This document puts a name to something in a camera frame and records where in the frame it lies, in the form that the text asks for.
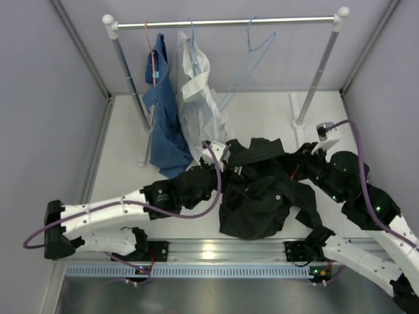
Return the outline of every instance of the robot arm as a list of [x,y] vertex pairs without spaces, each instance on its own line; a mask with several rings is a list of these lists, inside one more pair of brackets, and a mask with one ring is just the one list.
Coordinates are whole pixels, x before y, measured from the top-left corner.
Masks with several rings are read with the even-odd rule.
[[[223,169],[228,147],[214,141],[211,148],[217,165]],[[192,167],[174,179],[157,181],[127,195],[96,203],[64,205],[59,200],[50,202],[45,225],[62,222],[45,230],[45,258],[55,260],[84,251],[112,252],[122,256],[136,250],[147,252],[147,236],[143,230],[113,230],[112,227],[170,216],[183,218],[180,215],[182,207],[193,209],[201,201],[209,200],[217,188],[213,163],[212,155],[205,149],[200,166]]]
[[402,274],[398,265],[358,249],[324,226],[315,228],[304,241],[286,242],[285,247],[289,260],[339,262],[371,280],[390,296],[393,296],[391,281]]

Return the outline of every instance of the enclosure wall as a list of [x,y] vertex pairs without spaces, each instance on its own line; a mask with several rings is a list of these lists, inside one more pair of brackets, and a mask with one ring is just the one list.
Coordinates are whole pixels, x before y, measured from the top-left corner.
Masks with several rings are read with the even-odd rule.
[[36,313],[50,262],[22,243],[79,201],[105,99],[47,0],[2,1],[0,28],[0,312]]
[[402,1],[347,93],[373,183],[419,233],[419,2]]

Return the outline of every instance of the white floor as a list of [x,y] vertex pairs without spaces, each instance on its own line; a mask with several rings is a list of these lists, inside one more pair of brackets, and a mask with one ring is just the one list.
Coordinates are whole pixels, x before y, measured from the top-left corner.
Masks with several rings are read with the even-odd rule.
[[[299,93],[300,103],[305,93]],[[239,93],[227,108],[233,136],[248,146],[252,137],[280,138],[285,151],[293,152],[297,145],[291,128],[291,104],[287,92]],[[147,147],[147,136],[140,136],[137,109],[130,96],[117,96],[113,109],[92,201],[106,200],[140,189],[154,181],[165,179],[151,164],[138,167],[137,159]],[[315,125],[322,122],[338,122],[346,113],[338,92],[318,92],[306,116],[306,140],[318,141]],[[355,143],[349,126],[340,128],[342,140],[329,152],[355,151]],[[356,225],[340,213],[342,204],[336,204],[320,189],[316,191],[318,211],[326,227],[342,237],[368,237]],[[202,202],[192,211],[182,210],[184,215],[199,213],[210,204]],[[297,209],[292,209],[282,231],[273,238],[303,238],[310,230],[294,219]],[[226,239],[219,233],[218,210],[194,220],[165,218],[136,224],[154,239]]]

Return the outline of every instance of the cable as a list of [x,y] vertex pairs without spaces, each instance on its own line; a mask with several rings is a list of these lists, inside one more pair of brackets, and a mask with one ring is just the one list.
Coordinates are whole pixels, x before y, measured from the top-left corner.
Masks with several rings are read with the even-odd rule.
[[296,264],[295,262],[293,262],[293,264],[294,264],[294,265],[296,265],[296,267],[306,267],[306,266],[307,266],[307,265],[309,265],[311,262],[312,262],[312,260],[311,260],[311,261],[309,261],[309,262],[307,262],[307,263],[305,263],[305,264],[303,264],[303,265],[298,265],[298,264]]
[[342,267],[340,267],[340,269],[337,271],[336,275],[334,275],[332,278],[330,278],[330,280],[326,281],[326,284],[330,285],[333,281],[338,279],[342,275],[342,273],[345,269],[346,269],[346,266],[342,265]]
[[381,220],[377,217],[375,210],[373,208],[373,205],[371,203],[371,200],[369,198],[368,188],[367,188],[367,180],[365,179],[365,169],[364,169],[364,152],[362,147],[362,140],[361,140],[361,134],[359,132],[359,129],[355,122],[347,119],[340,121],[336,124],[333,124],[332,126],[329,126],[326,128],[326,131],[330,131],[334,128],[337,128],[338,126],[341,126],[343,124],[349,123],[354,130],[355,134],[355,142],[356,147],[358,151],[358,167],[359,167],[359,176],[361,179],[361,188],[362,188],[362,194],[365,200],[365,205],[367,206],[368,213],[371,216],[371,218],[374,220],[377,226],[379,226],[381,229],[383,229],[385,232],[388,232],[389,234],[395,236],[396,238],[400,239],[401,241],[404,241],[405,243],[409,244],[413,249],[416,249],[417,246],[415,243],[413,243],[411,240],[407,239],[401,234],[398,234],[396,231],[393,231],[392,229],[388,228],[385,224],[381,222]]
[[121,205],[122,203],[125,203],[125,204],[128,204],[128,205],[129,204],[133,204],[133,205],[143,206],[143,207],[149,208],[149,209],[151,209],[153,211],[157,211],[158,213],[162,213],[162,214],[165,214],[165,215],[168,215],[168,216],[171,216],[171,217],[183,218],[183,219],[196,219],[196,218],[200,218],[200,217],[205,216],[206,214],[208,214],[217,205],[217,202],[219,201],[219,198],[220,198],[220,195],[221,195],[221,170],[220,170],[220,167],[219,167],[219,164],[218,164],[217,157],[214,154],[214,151],[211,149],[211,147],[207,143],[202,142],[202,144],[203,144],[203,146],[206,149],[208,149],[209,153],[211,154],[211,157],[213,158],[214,166],[215,166],[215,173],[217,175],[217,193],[215,195],[214,201],[202,213],[196,214],[196,215],[190,215],[190,216],[189,215],[179,215],[179,214],[171,213],[169,211],[165,211],[163,209],[157,208],[155,206],[152,206],[152,205],[149,205],[149,204],[146,204],[146,203],[142,203],[140,201],[132,201],[132,200],[125,200],[123,202],[114,201],[113,203],[108,203],[108,204],[105,204],[105,205],[97,206],[96,208],[93,208],[93,209],[89,210],[88,213],[83,211],[83,212],[80,212],[80,213],[77,213],[77,214],[74,214],[74,215],[65,217],[63,219],[59,219],[57,221],[51,222],[50,224],[47,224],[46,226],[43,226],[42,228],[38,229],[33,234],[31,234],[24,241],[23,247],[25,249],[38,249],[40,247],[44,247],[43,244],[41,244],[41,245],[28,245],[28,243],[34,237],[36,237],[37,235],[45,232],[46,230],[51,229],[54,226],[57,226],[57,225],[62,224],[63,222],[67,222],[67,221],[69,221],[71,219],[79,218],[79,217],[84,216],[84,215],[88,215],[89,213],[95,213],[96,211],[100,211],[100,210],[105,209],[105,208],[108,208],[108,207],[112,207],[112,206],[116,206],[116,205]]

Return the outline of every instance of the purple cable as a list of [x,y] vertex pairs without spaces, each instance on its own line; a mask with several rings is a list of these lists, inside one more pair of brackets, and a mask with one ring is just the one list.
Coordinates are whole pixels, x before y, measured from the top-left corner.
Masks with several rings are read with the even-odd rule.
[[140,268],[140,267],[139,267],[139,266],[137,266],[137,265],[134,265],[134,264],[132,264],[132,263],[129,263],[129,262],[125,261],[125,260],[121,260],[120,258],[118,258],[118,257],[116,257],[116,256],[113,256],[113,255],[112,255],[111,253],[109,253],[109,252],[104,252],[104,254],[105,254],[106,256],[110,257],[111,259],[116,260],[117,262],[120,262],[121,264],[124,264],[124,265],[130,266],[130,267],[133,267],[133,268],[135,268],[137,271],[142,271],[142,272],[143,272],[144,274],[146,274],[146,275],[149,275],[149,276],[150,276],[150,274],[151,274],[151,271],[144,270],[144,269]]
[[326,128],[326,131],[330,131],[330,130],[332,130],[334,128],[337,128],[338,126],[341,126],[341,125],[346,124],[346,123],[349,123],[353,127],[354,134],[355,134],[355,142],[356,142],[356,147],[357,147],[357,150],[358,150],[358,167],[359,167],[359,175],[361,177],[360,178],[361,179],[361,188],[362,188],[362,194],[363,194],[364,200],[365,200],[365,205],[367,206],[367,209],[368,209],[368,213],[370,214],[370,216],[374,220],[374,222],[377,224],[377,226],[379,226],[385,232],[388,232],[389,234],[395,236],[396,238],[406,242],[413,249],[415,249],[416,244],[414,244],[411,240],[407,239],[406,237],[403,237],[401,234],[398,234],[397,232],[388,228],[385,224],[383,224],[381,222],[381,220],[377,217],[377,215],[375,213],[375,210],[373,208],[373,205],[371,204],[371,200],[370,200],[369,194],[368,194],[367,180],[365,179],[364,152],[363,152],[363,147],[362,147],[361,134],[360,134],[356,124],[353,121],[347,119],[347,120],[340,121],[336,124],[333,124],[332,126],[329,126],[328,128]]
[[[213,158],[213,160],[214,160],[214,166],[215,166],[215,173],[216,173],[216,175],[217,175],[217,194],[215,195],[215,198],[214,198],[214,201],[212,202],[212,204],[205,210],[205,211],[203,211],[202,213],[200,213],[200,214],[196,214],[196,215],[190,215],[190,216],[188,216],[188,215],[179,215],[179,214],[175,214],[175,213],[171,213],[171,212],[169,212],[169,211],[165,211],[165,210],[163,210],[163,209],[161,209],[161,208],[158,208],[158,207],[155,207],[155,206],[152,206],[152,205],[149,205],[149,204],[146,204],[146,203],[142,203],[142,202],[140,202],[140,201],[130,201],[130,200],[126,200],[125,202],[123,202],[123,203],[125,203],[125,204],[133,204],[133,205],[139,205],[139,206],[143,206],[143,207],[146,207],[146,208],[149,208],[149,209],[151,209],[151,210],[153,210],[153,211],[157,211],[157,212],[159,212],[159,213],[162,213],[162,214],[165,214],[165,215],[168,215],[168,216],[171,216],[171,217],[177,217],[177,218],[183,218],[183,219],[196,219],[196,218],[200,218],[200,217],[203,217],[203,216],[205,216],[206,214],[208,214],[216,205],[217,205],[217,202],[218,202],[218,200],[219,200],[219,198],[220,198],[220,195],[221,195],[221,170],[220,170],[220,167],[219,167],[219,164],[218,164],[218,160],[217,160],[217,157],[215,156],[215,154],[214,154],[214,151],[211,149],[211,147],[207,144],[207,143],[205,143],[205,142],[202,142],[202,144],[203,144],[203,146],[206,148],[206,149],[208,149],[208,151],[209,151],[209,153],[211,154],[211,157]],[[96,207],[96,208],[93,208],[93,209],[91,209],[91,210],[89,210],[89,213],[95,213],[96,211],[100,211],[100,210],[102,210],[102,209],[105,209],[105,208],[108,208],[108,207],[112,207],[112,206],[116,206],[116,205],[121,205],[121,202],[119,202],[119,201],[114,201],[113,203],[108,203],[108,204],[105,204],[105,205],[101,205],[101,206],[98,206],[98,207]],[[47,224],[46,226],[43,226],[42,228],[40,228],[39,230],[37,230],[37,231],[35,231],[33,234],[31,234],[25,241],[24,241],[24,248],[25,249],[38,249],[38,248],[41,248],[41,247],[44,247],[45,245],[43,245],[43,244],[40,244],[40,245],[28,245],[28,243],[34,238],[34,237],[36,237],[37,235],[39,235],[39,234],[41,234],[41,233],[43,233],[43,232],[45,232],[46,230],[48,230],[48,229],[51,229],[52,227],[54,227],[54,226],[57,226],[57,225],[59,225],[59,224],[62,224],[63,222],[66,222],[66,221],[69,221],[69,220],[71,220],[71,219],[74,219],[74,218],[79,218],[79,217],[81,217],[81,216],[84,216],[84,215],[87,215],[87,213],[86,212],[80,212],[80,213],[77,213],[77,214],[74,214],[74,215],[71,215],[71,216],[68,216],[68,217],[65,217],[65,218],[63,218],[63,219],[59,219],[59,220],[57,220],[57,221],[54,221],[54,222],[51,222],[50,224]],[[123,260],[121,260],[121,259],[119,259],[119,258],[117,258],[117,257],[115,257],[115,256],[113,256],[111,253],[105,253],[107,256],[109,256],[109,257],[111,257],[111,258],[113,258],[114,260],[116,260],[117,262],[120,262],[120,263],[122,263],[122,264],[124,264],[124,265],[127,265],[127,266],[130,266],[130,267],[133,267],[133,268],[135,268],[136,270],[141,270],[140,268],[138,268],[136,265],[134,265],[134,264],[131,264],[131,263],[129,263],[129,262],[125,262],[125,261],[123,261]]]

